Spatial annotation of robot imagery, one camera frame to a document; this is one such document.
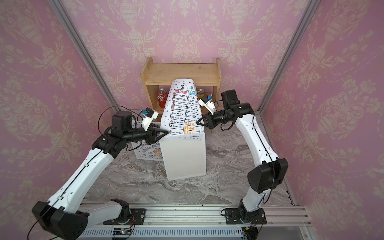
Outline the white rack board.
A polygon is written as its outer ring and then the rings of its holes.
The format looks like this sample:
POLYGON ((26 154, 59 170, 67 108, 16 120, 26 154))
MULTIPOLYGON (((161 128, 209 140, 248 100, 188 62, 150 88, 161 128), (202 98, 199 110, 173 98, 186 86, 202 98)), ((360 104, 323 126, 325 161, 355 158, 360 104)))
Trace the white rack board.
POLYGON ((148 145, 145 141, 131 143, 138 160, 163 161, 160 142, 148 145))
POLYGON ((160 140, 163 162, 169 181, 207 174, 206 134, 170 136, 160 140))

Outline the paper menu sheet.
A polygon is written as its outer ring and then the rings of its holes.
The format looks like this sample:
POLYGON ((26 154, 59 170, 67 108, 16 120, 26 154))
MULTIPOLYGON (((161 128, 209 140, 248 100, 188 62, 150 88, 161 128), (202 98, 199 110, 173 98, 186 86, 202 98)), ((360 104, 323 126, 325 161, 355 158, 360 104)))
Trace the paper menu sheet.
POLYGON ((204 127, 197 124, 202 117, 198 94, 192 79, 176 79, 171 83, 161 119, 161 129, 168 138, 200 140, 204 127))
POLYGON ((141 146, 140 157, 143 160, 162 161, 163 155, 160 143, 148 145, 146 142, 144 142, 141 146))

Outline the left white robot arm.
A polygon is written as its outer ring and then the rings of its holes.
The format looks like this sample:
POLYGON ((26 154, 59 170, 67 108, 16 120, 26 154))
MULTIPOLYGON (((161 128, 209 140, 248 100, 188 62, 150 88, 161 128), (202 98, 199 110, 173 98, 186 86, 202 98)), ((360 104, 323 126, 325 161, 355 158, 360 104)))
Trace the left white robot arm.
POLYGON ((147 108, 137 127, 130 110, 116 112, 112 125, 92 144, 85 160, 67 182, 46 202, 37 202, 32 213, 43 230, 62 240, 76 240, 86 229, 106 221, 134 224, 129 203, 112 199, 89 209, 81 203, 104 169, 127 147, 128 143, 152 145, 168 134, 152 121, 158 112, 147 108))

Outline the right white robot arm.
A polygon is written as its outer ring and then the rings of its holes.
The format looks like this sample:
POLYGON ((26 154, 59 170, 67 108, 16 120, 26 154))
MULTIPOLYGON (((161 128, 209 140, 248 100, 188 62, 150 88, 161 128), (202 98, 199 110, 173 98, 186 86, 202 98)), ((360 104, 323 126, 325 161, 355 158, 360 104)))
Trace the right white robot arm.
POLYGON ((211 96, 199 100, 200 106, 209 113, 197 120, 197 124, 212 130, 217 125, 231 122, 232 126, 239 129, 255 164, 255 168, 247 174, 250 188, 238 207, 240 220, 245 224, 265 224, 266 217, 261 204, 266 204, 272 191, 283 182, 289 167, 288 161, 279 158, 272 150, 249 103, 241 103, 235 90, 225 91, 221 96, 224 108, 219 111, 211 96))

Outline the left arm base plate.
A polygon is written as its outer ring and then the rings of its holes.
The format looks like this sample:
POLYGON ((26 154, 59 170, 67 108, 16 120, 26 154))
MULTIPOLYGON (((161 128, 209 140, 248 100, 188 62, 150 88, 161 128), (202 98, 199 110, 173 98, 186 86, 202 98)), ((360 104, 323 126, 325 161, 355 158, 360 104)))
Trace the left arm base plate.
POLYGON ((103 225, 143 225, 146 217, 146 209, 130 209, 126 220, 109 220, 103 222, 103 225))

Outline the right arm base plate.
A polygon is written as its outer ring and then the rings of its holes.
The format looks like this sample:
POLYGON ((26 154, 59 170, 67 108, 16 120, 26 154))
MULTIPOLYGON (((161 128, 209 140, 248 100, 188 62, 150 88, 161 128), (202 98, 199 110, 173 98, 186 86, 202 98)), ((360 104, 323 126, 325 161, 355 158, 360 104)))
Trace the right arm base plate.
POLYGON ((247 212, 245 208, 226 208, 220 212, 226 219, 227 225, 264 225, 267 223, 265 211, 260 208, 253 212, 247 212))

